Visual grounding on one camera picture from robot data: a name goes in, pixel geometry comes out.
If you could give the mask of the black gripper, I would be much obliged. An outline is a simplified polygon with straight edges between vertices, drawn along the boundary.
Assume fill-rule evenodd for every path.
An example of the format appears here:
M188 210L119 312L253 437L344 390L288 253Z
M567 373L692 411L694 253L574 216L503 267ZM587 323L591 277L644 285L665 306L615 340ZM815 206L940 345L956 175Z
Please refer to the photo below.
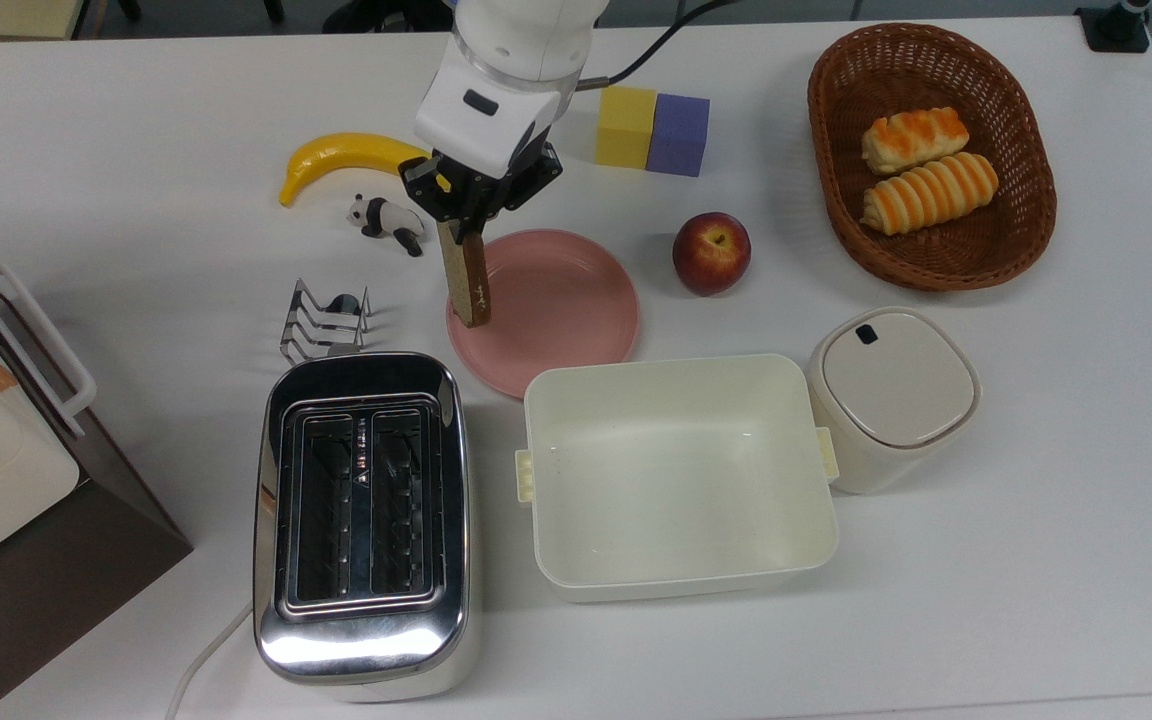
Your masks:
M502 179L493 179L434 152L399 164L399 179L411 200L439 223L450 223L454 238L480 236L502 211L516 211L561 176L552 142L532 142Z

